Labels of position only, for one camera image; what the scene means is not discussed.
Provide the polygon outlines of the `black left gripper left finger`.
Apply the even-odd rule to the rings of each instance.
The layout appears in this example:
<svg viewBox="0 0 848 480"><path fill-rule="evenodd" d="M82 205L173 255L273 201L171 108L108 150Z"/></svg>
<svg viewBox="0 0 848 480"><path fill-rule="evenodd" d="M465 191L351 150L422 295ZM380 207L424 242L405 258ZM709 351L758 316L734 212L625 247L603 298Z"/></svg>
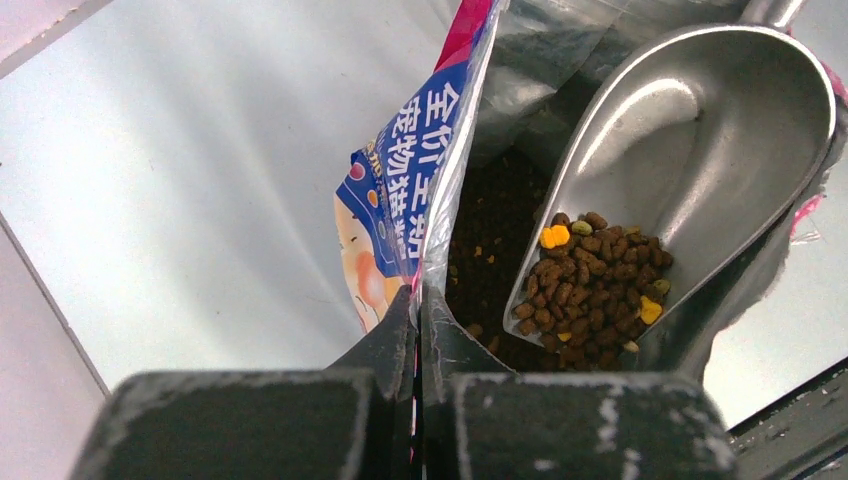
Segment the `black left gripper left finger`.
<svg viewBox="0 0 848 480"><path fill-rule="evenodd" d="M123 381L75 479L412 479L409 287L319 370L158 371Z"/></svg>

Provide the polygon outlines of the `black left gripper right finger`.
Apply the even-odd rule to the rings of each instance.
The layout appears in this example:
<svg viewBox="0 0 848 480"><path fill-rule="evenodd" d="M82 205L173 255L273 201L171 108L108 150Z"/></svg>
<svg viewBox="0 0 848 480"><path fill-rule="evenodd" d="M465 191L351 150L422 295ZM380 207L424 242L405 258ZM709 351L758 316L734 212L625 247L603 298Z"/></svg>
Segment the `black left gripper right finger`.
<svg viewBox="0 0 848 480"><path fill-rule="evenodd" d="M418 291L429 479L732 479L705 392L662 373L506 370Z"/></svg>

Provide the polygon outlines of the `pet food bag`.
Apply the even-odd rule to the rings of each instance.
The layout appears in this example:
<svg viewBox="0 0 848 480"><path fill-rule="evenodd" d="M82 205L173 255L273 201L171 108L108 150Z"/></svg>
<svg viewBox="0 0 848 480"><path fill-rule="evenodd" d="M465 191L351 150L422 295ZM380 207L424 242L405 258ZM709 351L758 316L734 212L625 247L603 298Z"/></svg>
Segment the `pet food bag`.
<svg viewBox="0 0 848 480"><path fill-rule="evenodd" d="M552 161L569 126L551 112L555 93L579 111L637 47L679 27L738 18L741 1L464 1L430 78L362 149L336 192L339 212L362 227L343 252L376 264L385 300L404 290L413 315L433 323L419 366L442 384L466 372L498 372L502 361L461 331L447 307L448 239L472 158L488 159L520 136L537 138L531 159Z"/></svg>

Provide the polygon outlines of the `metal food scoop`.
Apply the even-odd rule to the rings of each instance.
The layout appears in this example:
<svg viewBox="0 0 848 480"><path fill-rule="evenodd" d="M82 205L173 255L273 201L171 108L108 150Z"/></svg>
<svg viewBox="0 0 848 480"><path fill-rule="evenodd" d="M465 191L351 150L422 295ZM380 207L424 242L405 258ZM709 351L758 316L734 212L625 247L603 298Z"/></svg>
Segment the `metal food scoop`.
<svg viewBox="0 0 848 480"><path fill-rule="evenodd" d="M595 212L673 256L661 317L626 353L636 370L700 374L716 334L779 269L793 214L841 149L821 62L788 34L797 1L751 1L737 20L637 47L577 111L536 223Z"/></svg>

